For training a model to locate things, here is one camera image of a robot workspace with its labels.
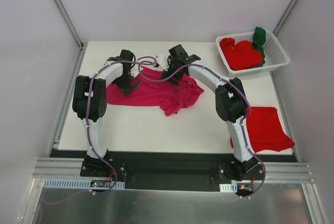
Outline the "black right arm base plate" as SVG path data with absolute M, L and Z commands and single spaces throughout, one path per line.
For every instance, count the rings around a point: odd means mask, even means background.
M 225 162 L 218 165 L 219 178 L 221 180 L 230 179 L 235 181 L 242 180 L 262 180 L 264 178 L 263 166 L 254 158 L 240 162 Z

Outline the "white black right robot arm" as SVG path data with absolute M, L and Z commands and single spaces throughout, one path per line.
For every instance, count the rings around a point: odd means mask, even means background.
M 162 80 L 178 85 L 181 78 L 188 75 L 214 93 L 216 113 L 226 122 L 233 143 L 234 162 L 225 166 L 224 175 L 236 181 L 251 176 L 257 160 L 247 131 L 246 118 L 251 109 L 241 80 L 215 73 L 199 56 L 188 55 L 180 44 L 169 49 L 166 61 L 160 61 L 159 65 L 163 67 Z

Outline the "magenta t shirt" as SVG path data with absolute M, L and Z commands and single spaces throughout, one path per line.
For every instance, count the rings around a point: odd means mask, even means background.
M 161 71 L 143 67 L 134 82 L 140 84 L 126 96 L 117 85 L 109 85 L 106 89 L 106 101 L 111 105 L 126 105 L 133 107 L 160 107 L 166 116 L 177 114 L 180 109 L 193 106 L 204 92 L 195 79 L 184 75 L 175 86 L 167 81 L 152 82 L 159 79 Z

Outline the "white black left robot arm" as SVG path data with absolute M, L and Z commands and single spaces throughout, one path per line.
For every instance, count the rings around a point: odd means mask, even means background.
M 118 57 L 110 57 L 101 69 L 91 76 L 79 75 L 75 81 L 72 109 L 81 120 L 87 140 L 87 155 L 84 158 L 85 167 L 98 175 L 105 176 L 110 172 L 108 148 L 102 137 L 102 118 L 107 110 L 106 89 L 116 85 L 128 96 L 140 82 L 130 74 L 136 63 L 134 54 L 129 50 L 121 50 Z

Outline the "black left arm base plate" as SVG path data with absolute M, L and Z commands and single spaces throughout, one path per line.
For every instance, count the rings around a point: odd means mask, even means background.
M 121 179 L 126 173 L 126 164 L 119 161 L 106 160 Z M 97 158 L 86 156 L 82 162 L 80 176 L 82 177 L 109 177 L 112 169 L 105 162 Z

